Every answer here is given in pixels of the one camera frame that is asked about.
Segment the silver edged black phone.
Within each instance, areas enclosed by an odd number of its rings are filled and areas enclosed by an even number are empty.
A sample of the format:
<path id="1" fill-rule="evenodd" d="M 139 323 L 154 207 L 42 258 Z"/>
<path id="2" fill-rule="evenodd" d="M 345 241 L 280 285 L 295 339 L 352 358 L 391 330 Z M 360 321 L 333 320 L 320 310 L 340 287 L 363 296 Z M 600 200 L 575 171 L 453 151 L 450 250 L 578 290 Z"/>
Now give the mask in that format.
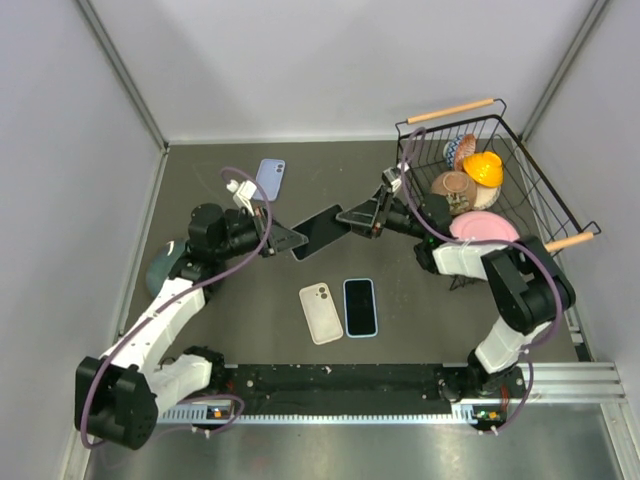
<path id="1" fill-rule="evenodd" d="M 336 216 L 342 211 L 342 206 L 336 204 L 293 227 L 295 232 L 308 239 L 306 244 L 292 250 L 297 261 L 308 259 L 351 232 L 351 227 L 348 224 L 336 220 Z"/>

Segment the lavender purple phone case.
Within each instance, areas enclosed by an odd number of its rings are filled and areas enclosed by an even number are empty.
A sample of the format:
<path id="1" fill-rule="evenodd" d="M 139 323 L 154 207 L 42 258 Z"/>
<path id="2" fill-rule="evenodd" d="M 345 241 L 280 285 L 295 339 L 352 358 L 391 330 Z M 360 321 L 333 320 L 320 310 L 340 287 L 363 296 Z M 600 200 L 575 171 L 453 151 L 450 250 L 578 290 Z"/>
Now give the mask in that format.
<path id="1" fill-rule="evenodd" d="M 256 190 L 253 199 L 258 201 L 264 199 L 269 202 L 275 201 L 279 195 L 285 169 L 286 162 L 284 160 L 271 158 L 262 159 L 256 174 L 256 181 L 266 196 L 263 196 L 259 190 Z"/>

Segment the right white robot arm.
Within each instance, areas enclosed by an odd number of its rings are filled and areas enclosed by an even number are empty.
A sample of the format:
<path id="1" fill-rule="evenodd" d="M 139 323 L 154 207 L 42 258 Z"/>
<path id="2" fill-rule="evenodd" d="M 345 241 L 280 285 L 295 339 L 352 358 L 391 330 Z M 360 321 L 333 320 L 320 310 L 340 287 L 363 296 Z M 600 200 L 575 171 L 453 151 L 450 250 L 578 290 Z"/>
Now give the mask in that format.
<path id="1" fill-rule="evenodd" d="M 499 317 L 468 356 L 465 392 L 492 394 L 520 356 L 550 337 L 575 303 L 573 286 L 538 237 L 455 239 L 449 203 L 442 195 L 428 194 L 415 205 L 382 186 L 373 198 L 336 219 L 367 238 L 377 238 L 385 229 L 415 237 L 414 254 L 422 269 L 488 283 Z"/>

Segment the cream white phone case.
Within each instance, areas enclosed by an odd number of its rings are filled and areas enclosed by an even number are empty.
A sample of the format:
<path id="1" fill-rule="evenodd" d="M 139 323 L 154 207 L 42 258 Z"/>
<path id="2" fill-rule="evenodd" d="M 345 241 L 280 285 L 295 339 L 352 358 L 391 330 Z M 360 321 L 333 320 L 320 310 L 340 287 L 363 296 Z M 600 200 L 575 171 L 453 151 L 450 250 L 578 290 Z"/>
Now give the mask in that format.
<path id="1" fill-rule="evenodd" d="M 343 337 L 340 317 L 326 283 L 304 287 L 298 296 L 315 345 L 328 344 Z"/>

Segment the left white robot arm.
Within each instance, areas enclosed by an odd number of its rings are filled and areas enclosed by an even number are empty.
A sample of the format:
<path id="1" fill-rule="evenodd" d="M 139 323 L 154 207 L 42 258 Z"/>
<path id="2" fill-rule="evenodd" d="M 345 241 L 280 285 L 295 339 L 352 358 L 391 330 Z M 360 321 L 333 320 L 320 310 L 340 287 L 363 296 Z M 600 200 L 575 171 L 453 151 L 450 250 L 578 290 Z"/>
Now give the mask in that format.
<path id="1" fill-rule="evenodd" d="M 185 247 L 172 255 L 150 306 L 117 343 L 98 358 L 85 357 L 76 369 L 74 424 L 83 446 L 110 442 L 137 450 L 171 408 L 199 393 L 223 394 L 229 376 L 222 354 L 192 346 L 167 366 L 161 360 L 219 282 L 258 256 L 269 258 L 307 242 L 277 222 L 268 205 L 197 206 Z"/>

